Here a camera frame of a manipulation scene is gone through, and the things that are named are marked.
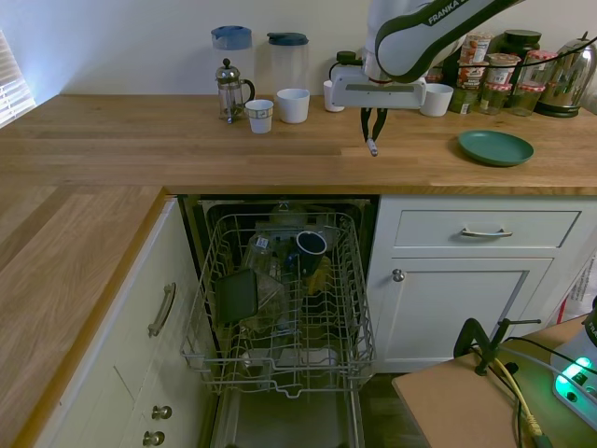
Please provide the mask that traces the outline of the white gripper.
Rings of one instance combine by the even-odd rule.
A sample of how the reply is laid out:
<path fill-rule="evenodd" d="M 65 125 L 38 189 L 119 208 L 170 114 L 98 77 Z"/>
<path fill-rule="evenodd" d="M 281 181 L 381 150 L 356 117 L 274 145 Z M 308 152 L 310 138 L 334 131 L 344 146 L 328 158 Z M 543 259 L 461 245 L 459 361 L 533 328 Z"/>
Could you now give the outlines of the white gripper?
<path fill-rule="evenodd" d="M 419 109 L 425 99 L 427 84 L 423 78 L 401 84 L 381 84 L 370 80 L 360 67 L 340 66 L 332 70 L 331 102 L 343 107 L 362 107 L 360 122 L 364 141 L 369 139 L 371 108 L 377 108 L 372 140 L 376 140 L 386 122 L 387 109 Z"/>

